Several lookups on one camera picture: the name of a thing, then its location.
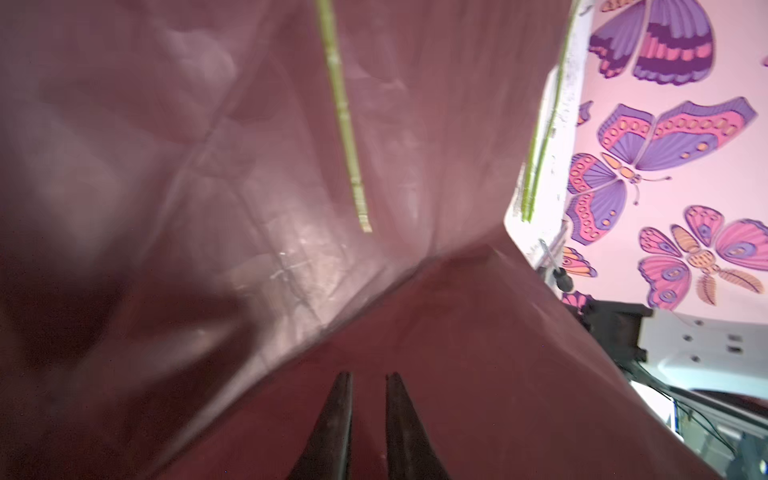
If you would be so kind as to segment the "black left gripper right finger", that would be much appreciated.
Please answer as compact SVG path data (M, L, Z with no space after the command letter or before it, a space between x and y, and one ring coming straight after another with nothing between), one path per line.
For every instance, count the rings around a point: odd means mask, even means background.
M386 378L386 446L390 480L450 478L398 373Z

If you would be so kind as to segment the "dark red wrapping paper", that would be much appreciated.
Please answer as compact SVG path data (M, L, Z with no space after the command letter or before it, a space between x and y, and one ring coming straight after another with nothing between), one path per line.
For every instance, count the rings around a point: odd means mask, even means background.
M712 479L503 219L567 1L1 5L1 475L283 479L399 374L453 479Z

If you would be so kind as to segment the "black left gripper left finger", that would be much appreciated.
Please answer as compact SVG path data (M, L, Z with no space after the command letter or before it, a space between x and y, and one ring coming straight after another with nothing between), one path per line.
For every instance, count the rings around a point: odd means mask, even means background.
M353 377L337 375L304 450L287 478L348 478L353 413Z

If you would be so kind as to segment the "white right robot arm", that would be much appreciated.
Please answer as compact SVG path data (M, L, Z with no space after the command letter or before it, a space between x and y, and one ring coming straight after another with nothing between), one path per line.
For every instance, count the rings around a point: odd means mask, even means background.
M607 355L683 390L767 398L767 327L589 300L580 317Z

